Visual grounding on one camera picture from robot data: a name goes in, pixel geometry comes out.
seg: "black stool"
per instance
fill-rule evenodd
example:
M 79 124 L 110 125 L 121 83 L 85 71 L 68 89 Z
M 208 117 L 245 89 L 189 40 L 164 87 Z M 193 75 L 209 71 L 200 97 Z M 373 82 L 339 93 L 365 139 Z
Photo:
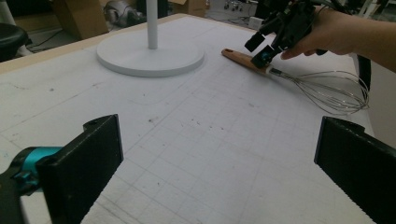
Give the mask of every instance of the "black stool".
M 0 22 L 0 63 L 13 59 L 27 40 L 28 35 L 22 28 Z

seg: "white tabletop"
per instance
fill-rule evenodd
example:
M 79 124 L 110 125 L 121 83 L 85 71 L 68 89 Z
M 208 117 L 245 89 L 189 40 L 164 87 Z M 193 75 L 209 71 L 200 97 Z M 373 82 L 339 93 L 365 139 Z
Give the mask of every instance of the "white tabletop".
M 205 50 L 201 67 L 176 77 L 116 74 L 96 46 L 0 75 L 0 172 L 26 147 L 64 146 L 83 123 L 119 114 L 125 160 L 83 223 L 372 223 L 314 164 L 329 115 L 288 81 L 221 56 L 249 53 L 252 34 L 193 17 L 159 25 L 159 38 Z M 356 73 L 351 58 L 330 53 L 273 64 Z M 340 118 L 373 133 L 367 111 Z M 50 223 L 41 193 L 23 202 L 31 223 Z

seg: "white round base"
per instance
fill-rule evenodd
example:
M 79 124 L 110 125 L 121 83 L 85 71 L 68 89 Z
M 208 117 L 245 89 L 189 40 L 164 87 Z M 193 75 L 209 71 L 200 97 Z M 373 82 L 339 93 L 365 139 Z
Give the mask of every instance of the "white round base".
M 161 36 L 149 49 L 147 32 L 113 35 L 97 47 L 106 68 L 134 77 L 170 77 L 188 73 L 204 62 L 204 51 L 192 43 Z

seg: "cardboard box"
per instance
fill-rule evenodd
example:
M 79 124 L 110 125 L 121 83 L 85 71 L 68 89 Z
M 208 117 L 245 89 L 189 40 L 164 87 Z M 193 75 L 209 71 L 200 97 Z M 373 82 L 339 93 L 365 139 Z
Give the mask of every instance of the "cardboard box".
M 204 17 L 206 0 L 169 0 L 173 3 L 174 13 L 185 13 L 192 16 Z
M 108 33 L 99 0 L 53 0 L 52 9 L 64 30 L 76 38 Z

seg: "whisk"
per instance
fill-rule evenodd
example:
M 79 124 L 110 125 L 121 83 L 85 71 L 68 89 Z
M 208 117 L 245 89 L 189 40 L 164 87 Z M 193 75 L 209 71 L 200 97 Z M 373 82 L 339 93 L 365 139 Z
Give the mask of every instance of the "whisk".
M 257 68 L 250 62 L 250 56 L 231 49 L 224 49 L 221 54 L 261 74 L 271 74 L 293 82 L 315 105 L 329 114 L 348 115 L 369 107 L 367 86 L 363 80 L 351 73 L 329 71 L 293 76 L 275 69 L 272 65 Z

